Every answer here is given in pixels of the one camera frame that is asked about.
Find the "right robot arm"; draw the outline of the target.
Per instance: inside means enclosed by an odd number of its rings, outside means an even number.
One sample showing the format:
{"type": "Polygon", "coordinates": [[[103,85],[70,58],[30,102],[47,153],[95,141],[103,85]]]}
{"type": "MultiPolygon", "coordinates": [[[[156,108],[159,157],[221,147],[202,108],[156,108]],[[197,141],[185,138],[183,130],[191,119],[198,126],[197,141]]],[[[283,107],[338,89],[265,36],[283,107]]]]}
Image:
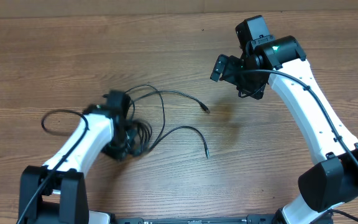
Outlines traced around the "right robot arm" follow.
{"type": "Polygon", "coordinates": [[[242,55],[220,55],[211,79],[233,84],[240,98],[256,100],[269,86],[293,116],[313,162],[298,178],[294,201],[272,215],[248,215],[246,222],[331,223],[338,206],[358,197],[358,139],[334,112],[293,36],[274,37],[262,16],[238,24],[236,35],[242,55]]]}

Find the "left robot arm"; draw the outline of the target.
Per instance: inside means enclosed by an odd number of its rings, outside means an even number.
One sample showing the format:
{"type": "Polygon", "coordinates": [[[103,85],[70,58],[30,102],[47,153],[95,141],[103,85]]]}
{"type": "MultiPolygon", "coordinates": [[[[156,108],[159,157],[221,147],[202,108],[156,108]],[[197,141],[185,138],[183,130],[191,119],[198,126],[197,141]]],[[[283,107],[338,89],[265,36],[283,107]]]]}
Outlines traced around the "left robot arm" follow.
{"type": "Polygon", "coordinates": [[[100,152],[114,159],[129,153],[127,113],[133,104],[112,90],[103,105],[89,105],[62,148],[42,166],[21,174],[18,223],[115,223],[114,214],[90,210],[85,177],[100,152]]]}

